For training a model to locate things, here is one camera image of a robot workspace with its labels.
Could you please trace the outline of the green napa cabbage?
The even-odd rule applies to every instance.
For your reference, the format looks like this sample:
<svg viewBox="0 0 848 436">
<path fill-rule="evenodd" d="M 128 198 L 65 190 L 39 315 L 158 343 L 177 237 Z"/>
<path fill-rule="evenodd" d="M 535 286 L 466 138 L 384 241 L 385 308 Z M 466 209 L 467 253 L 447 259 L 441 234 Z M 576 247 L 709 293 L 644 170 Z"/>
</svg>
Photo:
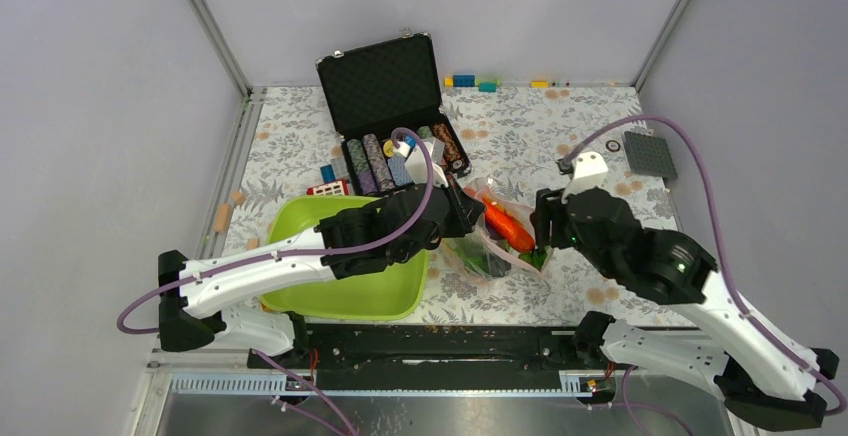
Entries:
<svg viewBox="0 0 848 436">
<path fill-rule="evenodd" d="M 485 244 L 470 238 L 455 240 L 454 251 L 469 272 L 487 280 L 502 278 L 512 265 L 491 251 Z"/>
</svg>

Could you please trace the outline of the clear pink zip top bag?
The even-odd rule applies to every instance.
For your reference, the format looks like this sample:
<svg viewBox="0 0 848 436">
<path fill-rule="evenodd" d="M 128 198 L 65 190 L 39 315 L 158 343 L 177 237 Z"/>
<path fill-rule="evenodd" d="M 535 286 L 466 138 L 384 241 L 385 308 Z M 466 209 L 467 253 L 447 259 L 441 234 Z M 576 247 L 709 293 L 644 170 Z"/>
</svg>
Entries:
<svg viewBox="0 0 848 436">
<path fill-rule="evenodd" d="M 535 238 L 535 232 L 531 225 L 531 214 L 533 209 L 529 206 L 519 204 L 517 202 L 511 201 L 498 193 L 495 192 L 495 180 L 492 178 L 477 178 L 471 181 L 468 185 L 465 186 L 464 191 L 467 195 L 473 197 L 475 200 L 483 203 L 482 197 L 488 196 L 495 200 L 496 202 L 502 204 L 513 216 L 515 216 L 530 232 L 531 235 Z M 543 270 L 547 266 L 549 255 L 547 253 L 547 260 L 542 270 L 536 270 L 534 267 L 521 261 L 518 257 L 518 252 L 511 249 L 508 244 L 504 240 L 499 240 L 497 236 L 491 233 L 485 224 L 484 215 L 480 217 L 477 221 L 474 231 L 470 234 L 466 235 L 464 238 L 470 238 L 472 240 L 477 240 L 485 244 L 491 251 L 495 254 L 499 255 L 504 260 L 508 261 L 512 265 L 512 269 L 507 273 L 505 277 L 509 276 L 532 276 L 540 278 L 542 276 Z M 469 273 L 464 267 L 462 260 L 457 256 L 454 251 L 455 240 L 450 239 L 443 242 L 442 247 L 444 248 L 445 258 L 448 262 L 450 268 L 459 273 L 462 276 L 470 276 L 476 277 L 478 279 L 487 280 L 485 278 L 479 277 L 473 273 Z"/>
</svg>

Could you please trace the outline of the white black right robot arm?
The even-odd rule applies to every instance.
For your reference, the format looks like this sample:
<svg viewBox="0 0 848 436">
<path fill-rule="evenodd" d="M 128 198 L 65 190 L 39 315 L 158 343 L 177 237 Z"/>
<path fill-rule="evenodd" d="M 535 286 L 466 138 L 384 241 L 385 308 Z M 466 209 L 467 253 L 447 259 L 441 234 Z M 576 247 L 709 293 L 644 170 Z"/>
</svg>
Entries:
<svg viewBox="0 0 848 436">
<path fill-rule="evenodd" d="M 676 341 L 590 311 L 573 335 L 577 361 L 663 372 L 770 432 L 819 428 L 827 404 L 814 388 L 835 377 L 838 356 L 777 329 L 731 291 L 715 258 L 695 240 L 643 226 L 625 200 L 603 188 L 607 171 L 598 153 L 585 152 L 567 187 L 537 192 L 531 216 L 537 243 L 576 250 L 603 277 L 688 319 L 709 342 Z"/>
</svg>

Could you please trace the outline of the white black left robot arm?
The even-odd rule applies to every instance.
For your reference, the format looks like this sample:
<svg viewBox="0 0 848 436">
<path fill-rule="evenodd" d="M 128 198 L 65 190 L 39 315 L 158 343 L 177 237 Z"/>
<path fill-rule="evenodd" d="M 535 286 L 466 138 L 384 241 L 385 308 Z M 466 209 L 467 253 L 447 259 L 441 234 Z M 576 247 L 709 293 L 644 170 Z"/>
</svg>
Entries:
<svg viewBox="0 0 848 436">
<path fill-rule="evenodd" d="M 228 342 L 299 366 L 309 357 L 308 337 L 290 322 L 241 310 L 239 303 L 288 287 L 380 273 L 444 239 L 465 237 L 484 211 L 456 184 L 422 182 L 233 256 L 190 260 L 177 250 L 164 252 L 158 257 L 161 347 L 184 352 Z"/>
</svg>

